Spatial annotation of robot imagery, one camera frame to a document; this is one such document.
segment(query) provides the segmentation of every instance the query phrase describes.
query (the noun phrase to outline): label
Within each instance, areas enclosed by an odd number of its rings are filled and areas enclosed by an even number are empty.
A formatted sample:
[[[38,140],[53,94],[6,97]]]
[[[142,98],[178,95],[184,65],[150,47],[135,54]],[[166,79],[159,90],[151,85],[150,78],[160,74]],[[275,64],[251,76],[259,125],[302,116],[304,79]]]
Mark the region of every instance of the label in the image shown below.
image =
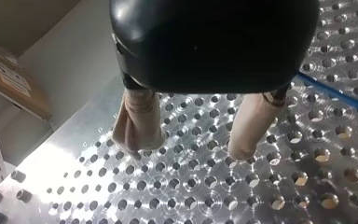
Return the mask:
[[[1,75],[5,75],[6,78],[10,78],[13,82],[16,82],[18,85],[22,86],[23,88],[31,90],[31,87],[28,84],[27,79],[25,79],[25,77],[22,77],[21,75],[17,74],[15,71],[7,68],[2,63],[0,63],[0,73]]]
[[[30,92],[27,90],[27,88],[20,85],[18,82],[13,81],[13,79],[3,73],[0,73],[2,81],[5,82],[7,85],[11,86],[16,91],[21,92],[22,94],[28,96],[31,98]]]

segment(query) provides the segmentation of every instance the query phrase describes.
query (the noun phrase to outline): gray wall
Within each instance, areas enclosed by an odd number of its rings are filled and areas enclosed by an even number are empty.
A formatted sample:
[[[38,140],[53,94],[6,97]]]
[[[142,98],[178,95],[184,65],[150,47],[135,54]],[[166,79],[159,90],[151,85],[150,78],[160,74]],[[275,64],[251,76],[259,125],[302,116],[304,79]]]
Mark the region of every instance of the gray wall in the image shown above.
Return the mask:
[[[48,97],[54,129],[119,75],[108,4],[81,1],[18,59]]]

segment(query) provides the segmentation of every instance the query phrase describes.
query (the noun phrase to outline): aluminum plate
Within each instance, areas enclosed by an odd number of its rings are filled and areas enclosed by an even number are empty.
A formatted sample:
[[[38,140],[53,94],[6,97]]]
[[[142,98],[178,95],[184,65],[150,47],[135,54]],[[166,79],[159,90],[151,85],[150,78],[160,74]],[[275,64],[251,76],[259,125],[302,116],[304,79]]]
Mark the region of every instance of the aluminum plate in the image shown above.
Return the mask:
[[[320,12],[301,71],[358,99],[358,0]],[[255,157],[236,162],[240,95],[161,94],[169,137],[133,161],[109,140],[121,93],[117,78],[19,166],[22,183],[0,185],[4,222],[358,224],[357,109],[294,79]]]

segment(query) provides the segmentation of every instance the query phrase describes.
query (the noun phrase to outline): black plastic housing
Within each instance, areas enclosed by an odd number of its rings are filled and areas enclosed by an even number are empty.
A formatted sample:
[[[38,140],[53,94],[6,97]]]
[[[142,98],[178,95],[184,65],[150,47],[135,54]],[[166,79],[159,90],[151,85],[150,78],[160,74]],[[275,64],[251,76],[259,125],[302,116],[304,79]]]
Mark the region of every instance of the black plastic housing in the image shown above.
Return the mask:
[[[110,0],[120,70],[169,92],[286,85],[316,28],[318,0]]]

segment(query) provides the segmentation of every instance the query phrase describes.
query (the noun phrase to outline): cardboard box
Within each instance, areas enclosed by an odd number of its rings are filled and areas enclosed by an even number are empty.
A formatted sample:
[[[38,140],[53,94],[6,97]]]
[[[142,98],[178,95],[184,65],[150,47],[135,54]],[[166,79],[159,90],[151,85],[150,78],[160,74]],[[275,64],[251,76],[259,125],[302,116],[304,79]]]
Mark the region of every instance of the cardboard box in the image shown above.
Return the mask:
[[[51,117],[48,100],[24,70],[0,56],[0,93],[41,119]]]

